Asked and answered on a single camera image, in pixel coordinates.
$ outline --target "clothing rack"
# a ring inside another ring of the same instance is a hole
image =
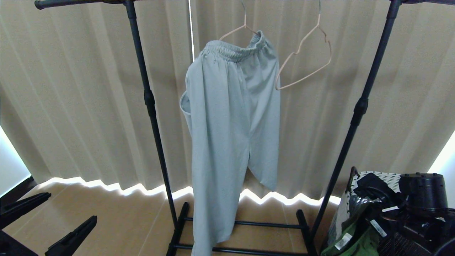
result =
[[[128,19],[130,20],[131,32],[134,41],[134,47],[136,49],[137,61],[139,64],[139,69],[141,71],[142,84],[144,86],[144,101],[147,106],[147,111],[152,123],[153,135],[155,137],[155,142],[158,151],[158,157],[160,160],[161,171],[163,174],[164,185],[166,187],[166,193],[169,201],[169,207],[171,209],[172,221],[174,223],[174,234],[172,236],[171,242],[169,244],[169,249],[166,256],[175,256],[177,249],[192,249],[192,245],[181,244],[180,237],[182,235],[183,227],[185,226],[186,221],[193,221],[193,218],[188,217],[189,204],[185,202],[183,204],[182,210],[179,217],[175,211],[174,200],[172,199],[172,191],[169,184],[169,176],[167,174],[166,161],[164,159],[164,152],[161,143],[160,131],[157,121],[157,112],[155,109],[155,99],[153,93],[150,89],[150,84],[147,75],[147,69],[144,61],[144,54],[142,52],[141,39],[139,35],[139,29],[137,27],[137,18],[136,11],[134,8],[134,0],[42,0],[35,1],[35,6],[42,10],[44,8],[56,7],[56,6],[65,6],[65,5],[78,5],[85,3],[95,3],[95,2],[105,2],[108,4],[123,4],[126,7],[126,13]],[[322,201],[321,207],[319,209],[318,215],[316,217],[313,228],[310,230],[305,215],[302,210],[298,210],[296,213],[297,220],[299,225],[286,225],[278,223],[268,223],[268,222],[251,222],[251,221],[235,221],[236,225],[253,225],[253,226],[265,226],[265,227],[274,227],[274,228],[290,228],[290,229],[300,229],[302,232],[303,240],[305,242],[307,253],[290,253],[290,252],[277,252],[277,251],[263,251],[263,250],[249,250],[249,249],[238,249],[238,248],[226,248],[226,247],[214,247],[213,251],[216,252],[227,252],[227,253],[238,253],[238,254],[247,254],[247,255],[261,255],[261,256],[318,256],[316,247],[314,245],[314,238],[316,232],[318,231],[319,225],[321,223],[322,217],[324,215],[327,204],[329,203],[329,198],[334,190],[338,176],[340,174],[341,168],[343,167],[344,160],[348,154],[349,147],[351,146],[352,140],[354,139],[355,132],[357,127],[360,125],[363,115],[366,113],[368,107],[368,97],[373,87],[374,79],[379,70],[379,66],[384,56],[384,52],[389,41],[389,37],[392,31],[392,27],[395,21],[395,18],[398,13],[398,9],[401,4],[416,4],[422,2],[432,2],[439,4],[449,4],[455,5],[455,0],[391,0],[389,11],[387,13],[387,19],[384,25],[384,30],[382,32],[381,39],[379,41],[378,49],[376,55],[374,56],[373,64],[369,72],[362,96],[357,101],[354,107],[354,114],[351,119],[351,125],[349,127],[346,139],[344,140],[343,147],[338,156],[337,163],[335,165],[334,171],[330,178],[327,190],[325,192],[324,199]]]

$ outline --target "light under curtain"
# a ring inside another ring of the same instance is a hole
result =
[[[316,24],[318,2],[244,0],[280,61]],[[282,91],[277,192],[319,199],[341,150],[385,22],[388,1],[323,1],[331,64]],[[191,185],[191,137],[178,99],[192,61],[188,0],[137,1],[139,29],[171,186]],[[243,23],[240,1],[191,0],[195,55]],[[361,171],[426,172],[455,127],[455,9],[403,6],[347,156]],[[0,8],[0,122],[38,182],[81,176],[126,189],[163,184],[128,18],[121,5]],[[246,46],[241,31],[226,41]],[[285,67],[286,84],[327,61],[315,32]],[[266,191],[252,175],[245,187]]]

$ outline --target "tiled floor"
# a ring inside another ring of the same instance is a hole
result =
[[[98,223],[75,256],[164,256],[171,240],[173,226],[167,199],[163,193],[147,196],[140,191],[121,195],[119,191],[107,191],[102,187],[85,187],[81,184],[53,183],[36,187],[27,196],[51,192],[52,197],[30,213],[18,219],[4,231],[39,255],[47,247],[73,231],[92,215]],[[186,195],[175,200],[177,214],[184,202],[190,203],[192,216],[193,198]],[[248,197],[241,200],[238,220],[267,221],[298,224],[297,209],[303,209],[310,225],[314,222],[317,207],[303,202],[285,206],[271,198],[262,205]],[[330,225],[336,206],[329,204],[321,228],[316,237],[319,248]],[[192,243],[192,222],[188,222],[182,243]],[[306,252],[299,230],[236,226],[231,239],[221,246],[261,249],[271,251]],[[178,250],[179,256],[190,256],[188,250]],[[214,253],[214,256],[236,256]]]

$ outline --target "sweatpants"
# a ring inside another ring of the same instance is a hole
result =
[[[276,187],[279,64],[258,34],[247,48],[208,42],[187,71],[180,107],[192,137],[192,256],[210,256],[229,239],[247,167],[270,190]]]

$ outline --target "beige hanger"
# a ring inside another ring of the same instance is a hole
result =
[[[234,29],[233,31],[231,31],[231,32],[229,32],[229,33],[227,33],[227,34],[225,34],[224,36],[222,36],[222,37],[220,38],[220,41],[222,41],[222,40],[223,40],[225,37],[227,37],[228,35],[231,35],[231,34],[233,34],[234,32],[237,32],[237,31],[241,30],[242,28],[246,28],[246,29],[250,30],[251,32],[253,32],[254,34],[256,34],[256,35],[259,36],[259,34],[258,34],[256,31],[254,31],[254,30],[251,29],[249,26],[247,26],[247,9],[245,8],[245,4],[243,3],[243,0],[241,0],[241,1],[242,1],[243,10],[245,11],[245,18],[244,18],[243,26],[238,27],[238,28]]]
[[[320,27],[320,25],[319,25],[319,22],[320,22],[320,21],[321,21],[321,0],[319,0],[319,15],[318,15],[318,23],[317,23],[317,25],[316,25],[316,26],[315,26],[315,27],[314,27],[314,28],[313,28],[313,29],[312,29],[312,30],[311,30],[311,31],[310,31],[310,32],[309,32],[301,41],[300,41],[300,44],[298,45],[297,52],[291,53],[291,54],[288,56],[288,58],[284,61],[283,65],[281,66],[281,68],[280,68],[280,70],[279,70],[279,72],[278,72],[278,74],[277,74],[277,76],[276,76],[276,78],[275,78],[275,89],[277,89],[277,90],[282,90],[282,89],[284,89],[284,88],[288,88],[288,87],[290,87],[290,86],[292,86],[292,85],[294,85],[294,84],[296,84],[296,83],[299,83],[299,82],[301,82],[301,81],[307,79],[308,77],[312,76],[313,74],[315,74],[316,72],[318,72],[319,70],[325,68],[328,64],[330,64],[330,61],[332,60],[332,46],[330,45],[330,41],[327,40],[327,34],[325,33],[325,31],[324,31],[324,30]],[[311,33],[313,33],[316,29],[321,30],[321,32],[324,34],[324,41],[325,41],[326,43],[329,44],[329,50],[330,50],[330,58],[329,58],[329,61],[327,62],[327,64],[325,64],[324,66],[320,67],[319,69],[317,69],[317,70],[314,71],[313,73],[311,73],[311,74],[305,76],[304,78],[302,78],[302,79],[300,79],[300,80],[298,80],[298,81],[295,81],[295,82],[293,82],[293,83],[290,83],[290,84],[288,84],[288,85],[286,85],[286,86],[278,87],[278,79],[280,79],[280,74],[281,74],[281,71],[283,71],[284,66],[286,65],[286,63],[289,61],[289,59],[290,59],[293,55],[297,55],[297,54],[300,53],[300,48],[302,48],[303,42],[304,42],[304,41],[308,38],[308,36],[311,35]]]

